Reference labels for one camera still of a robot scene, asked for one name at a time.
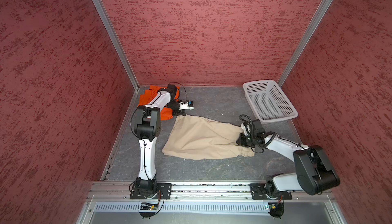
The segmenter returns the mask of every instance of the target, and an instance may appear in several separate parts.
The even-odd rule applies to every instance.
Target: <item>laundry basket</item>
[[[273,80],[252,81],[242,85],[253,114],[262,124],[292,119],[297,110]]]

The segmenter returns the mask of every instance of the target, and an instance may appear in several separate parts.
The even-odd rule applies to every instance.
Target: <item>black joint housing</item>
[[[340,184],[340,178],[320,146],[293,152],[297,180],[309,195],[328,190]]]
[[[145,121],[143,119],[144,114],[151,116],[150,121]],[[158,137],[161,132],[161,112],[159,108],[138,106],[135,111],[134,130],[139,139],[148,139],[152,141],[155,137]]]
[[[145,197],[154,195],[157,190],[156,174],[152,179],[148,180],[143,180],[140,177],[136,178],[136,189]]]

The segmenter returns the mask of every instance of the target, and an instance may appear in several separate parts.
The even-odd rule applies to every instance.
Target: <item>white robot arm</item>
[[[157,96],[135,110],[134,131],[140,144],[140,171],[136,187],[146,198],[154,197],[156,188],[155,143],[161,131],[160,111],[166,106],[173,116],[185,115],[185,109],[193,109],[192,101],[176,101],[177,87],[168,85],[158,91]]]
[[[331,162],[320,146],[297,144],[280,137],[274,132],[265,132],[259,120],[252,121],[246,115],[237,144],[256,150],[269,149],[294,162],[296,173],[286,173],[270,177],[265,185],[265,194],[271,198],[282,196],[288,190],[305,191],[310,195],[336,187],[340,179]]]

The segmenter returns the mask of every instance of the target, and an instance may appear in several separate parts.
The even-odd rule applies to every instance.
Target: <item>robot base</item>
[[[171,183],[158,183],[158,189],[161,191],[161,198],[170,199],[171,193]],[[136,184],[132,185],[132,189],[130,191],[130,199],[158,199],[158,194],[155,194],[152,198],[147,198],[145,193],[136,187]]]
[[[266,184],[256,184],[256,183],[249,184],[249,186],[251,187],[252,199],[257,199],[257,200],[278,199],[277,195],[276,196],[268,195],[265,185]],[[293,199],[290,191],[279,192],[279,196],[282,196],[282,198],[284,198],[285,200]]]

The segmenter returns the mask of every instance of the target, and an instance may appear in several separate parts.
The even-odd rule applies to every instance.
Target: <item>red wall panel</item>
[[[283,90],[340,174],[349,223],[392,222],[392,0],[334,0]]]
[[[277,80],[321,0],[102,0],[140,84]]]
[[[91,0],[0,11],[0,222],[73,224],[133,88]]]

